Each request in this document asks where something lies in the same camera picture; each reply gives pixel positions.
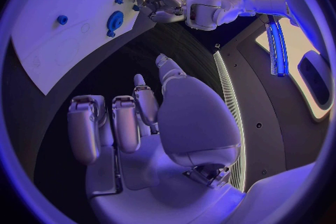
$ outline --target dark floor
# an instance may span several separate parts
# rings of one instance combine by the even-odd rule
[[[42,141],[34,183],[62,212],[77,223],[97,223],[85,194],[86,167],[73,157],[67,133],[67,110],[76,95],[103,95],[109,106],[118,95],[131,95],[133,77],[140,73],[162,102],[155,59],[164,53],[189,75],[223,97],[212,54],[180,24],[157,24],[123,46],[95,68],[57,112]]]

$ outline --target robotic hand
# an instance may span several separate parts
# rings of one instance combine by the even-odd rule
[[[294,19],[285,0],[137,0],[139,8],[149,7],[154,22],[184,21],[194,29],[211,31],[238,16],[256,13]]]

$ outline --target led light strip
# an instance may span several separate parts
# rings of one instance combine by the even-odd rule
[[[232,85],[230,76],[228,75],[227,69],[225,67],[224,61],[219,52],[214,55],[214,61],[217,66],[218,74],[220,76],[224,100],[229,108],[230,112],[234,116],[236,123],[240,131],[241,138],[241,152],[238,160],[229,167],[231,171],[231,176],[229,183],[240,191],[244,191],[245,188],[245,172],[246,172],[246,155],[245,155],[245,141],[244,141],[244,129],[242,127],[242,121],[240,116],[240,110],[235,95],[235,90]]]

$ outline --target robotic arm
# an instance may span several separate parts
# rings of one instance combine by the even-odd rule
[[[154,22],[184,21],[194,29],[211,31],[238,16],[256,13],[293,17],[285,0],[137,0],[139,8],[149,7]]]

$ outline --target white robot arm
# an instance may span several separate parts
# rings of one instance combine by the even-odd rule
[[[138,0],[139,8],[149,7],[154,22],[183,21],[194,29],[211,31],[238,16],[256,13],[288,17],[285,0]]]

